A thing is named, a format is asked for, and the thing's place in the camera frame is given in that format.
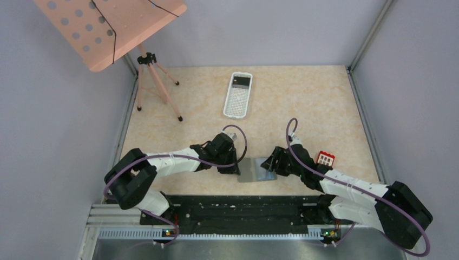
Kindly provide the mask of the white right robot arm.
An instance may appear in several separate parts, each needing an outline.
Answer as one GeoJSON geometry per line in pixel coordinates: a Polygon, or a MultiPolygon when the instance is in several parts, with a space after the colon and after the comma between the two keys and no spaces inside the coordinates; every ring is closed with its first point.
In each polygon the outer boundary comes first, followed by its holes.
{"type": "Polygon", "coordinates": [[[295,175],[310,189],[322,192],[317,203],[318,218],[324,223],[350,220],[382,232],[404,249],[413,249],[432,214],[402,182],[391,185],[369,183],[342,174],[313,161],[301,144],[277,146],[260,165],[279,176],[295,175]]]}

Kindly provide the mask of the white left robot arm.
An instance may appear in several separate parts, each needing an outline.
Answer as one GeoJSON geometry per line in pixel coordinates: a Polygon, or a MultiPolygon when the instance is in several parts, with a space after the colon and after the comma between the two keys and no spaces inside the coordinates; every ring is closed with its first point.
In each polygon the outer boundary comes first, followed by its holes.
{"type": "Polygon", "coordinates": [[[162,154],[131,149],[104,177],[104,192],[111,194],[123,210],[149,211],[161,224],[173,219],[172,203],[165,194],[150,187],[157,178],[181,172],[198,172],[216,167],[221,174],[239,174],[235,133],[218,133],[213,140],[162,154]]]}

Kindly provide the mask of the grey card holder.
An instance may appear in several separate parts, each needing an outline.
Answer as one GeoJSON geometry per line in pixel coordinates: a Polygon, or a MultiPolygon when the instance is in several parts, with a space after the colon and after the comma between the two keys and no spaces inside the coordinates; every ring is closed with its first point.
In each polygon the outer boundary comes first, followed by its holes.
{"type": "Polygon", "coordinates": [[[261,167],[261,164],[266,160],[266,157],[244,158],[238,163],[240,175],[238,175],[237,181],[239,183],[254,183],[277,180],[277,175],[274,172],[269,172],[261,167]]]}

